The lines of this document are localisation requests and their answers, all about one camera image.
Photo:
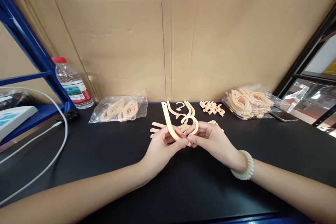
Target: clear plastic bag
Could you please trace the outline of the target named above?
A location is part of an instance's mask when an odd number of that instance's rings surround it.
[[[95,107],[89,123],[134,121],[147,115],[146,91],[138,95],[108,96]]]
[[[267,114],[278,111],[276,105],[285,105],[286,102],[272,95],[260,84],[230,89],[225,92],[222,102],[240,119],[273,118]]]
[[[30,105],[35,106],[36,102],[32,96],[22,89],[3,89],[0,93],[0,111]]]

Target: hand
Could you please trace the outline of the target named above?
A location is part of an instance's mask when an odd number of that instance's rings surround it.
[[[163,127],[154,134],[145,156],[140,161],[145,169],[149,169],[153,177],[168,164],[168,161],[176,152],[185,148],[188,143],[187,137],[183,135],[179,128],[173,125],[173,129],[181,137],[180,140],[175,141],[167,126]]]
[[[191,125],[187,134],[190,134],[195,127],[195,124]],[[192,147],[201,146],[230,169],[239,173],[247,170],[245,155],[232,145],[218,125],[199,121],[196,134],[188,136],[187,139],[192,143]]]

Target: bracelet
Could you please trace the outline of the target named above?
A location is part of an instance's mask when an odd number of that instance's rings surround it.
[[[248,162],[248,167],[247,167],[247,170],[245,173],[243,174],[240,174],[240,173],[237,173],[235,172],[234,170],[231,169],[231,172],[232,174],[237,178],[237,179],[240,179],[240,180],[249,180],[252,175],[253,175],[253,172],[254,172],[254,162],[253,162],[253,158],[252,156],[245,150],[240,150],[241,153],[243,153],[246,158],[247,158],[247,162]]]

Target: plastic bottle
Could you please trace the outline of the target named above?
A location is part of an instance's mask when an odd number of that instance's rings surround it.
[[[51,58],[56,65],[56,76],[70,99],[78,109],[86,109],[93,105],[93,100],[86,89],[79,73],[72,70],[65,58]]]

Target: phone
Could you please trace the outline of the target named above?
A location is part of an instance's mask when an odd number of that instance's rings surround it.
[[[281,112],[269,112],[269,114],[273,117],[275,117],[276,119],[279,119],[280,121],[283,122],[291,122],[291,121],[297,121],[298,119],[291,115],[286,113],[285,111],[281,111]]]

